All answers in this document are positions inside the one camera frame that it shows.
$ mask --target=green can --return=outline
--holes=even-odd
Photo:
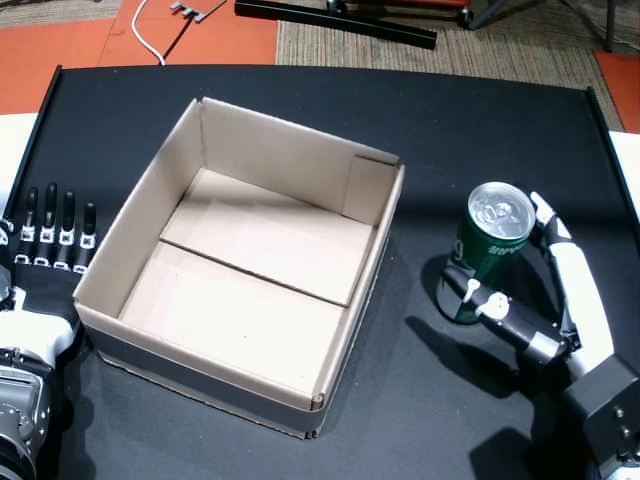
[[[533,205],[522,190],[503,182],[479,185],[469,195],[447,265],[461,268],[488,287],[501,288],[535,220]],[[444,279],[438,282],[436,299],[442,312],[454,322],[478,321],[473,312],[460,308],[460,298]]]

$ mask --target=black table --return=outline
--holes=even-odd
[[[407,165],[381,275],[327,424],[316,440],[290,438],[109,367],[85,349],[66,370],[75,413],[53,455],[57,477],[48,476],[577,475],[580,459],[565,453],[568,443],[560,449],[566,468],[553,467],[553,448],[545,450],[558,446],[551,396],[523,384],[512,349],[483,327],[443,320],[433,290],[469,191],[487,180],[525,181],[546,194],[583,245],[615,345],[640,367],[635,223],[592,93],[347,69],[63,71],[20,198],[25,187],[56,180],[80,201],[97,202],[104,234],[179,114],[203,95],[394,152]],[[512,286],[542,311],[553,304],[544,262],[529,247]]]

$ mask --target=robotic hand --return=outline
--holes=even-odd
[[[595,470],[591,477],[640,479],[640,379],[613,348],[600,294],[589,265],[564,222],[537,192],[540,248],[562,300],[562,321],[543,318],[456,267],[443,279],[480,322],[539,365],[564,361],[572,384],[563,399],[577,418]]]
[[[9,248],[13,225],[0,220],[0,479],[36,479],[38,452],[64,401],[56,361],[74,343],[80,328],[72,303],[80,275],[67,261],[72,258],[67,247],[73,230],[73,221],[69,224],[67,217],[72,219],[73,213],[67,194],[56,245],[52,185],[47,190],[39,245],[33,189],[15,256]],[[82,250],[77,255],[84,256]]]

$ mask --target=cardboard box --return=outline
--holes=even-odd
[[[400,195],[394,155],[193,101],[82,278],[109,363],[301,437],[317,434]]]

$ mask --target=carpet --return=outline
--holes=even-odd
[[[486,1],[475,0],[473,8],[479,11]],[[318,0],[296,3],[322,5]],[[604,22],[605,9],[584,2],[582,7],[596,22]],[[350,9],[384,20],[434,29],[438,32],[436,48],[425,50],[352,33],[280,22],[276,64],[447,73],[580,89],[591,86],[609,128],[622,129],[593,54],[593,49],[601,44],[579,17],[557,0],[515,1],[490,25],[475,32],[456,26],[453,11],[375,5],[352,5]],[[638,12],[637,2],[620,3],[618,37],[637,43]],[[624,46],[616,48],[630,50]]]
[[[0,28],[114,18],[121,0],[0,0]]]

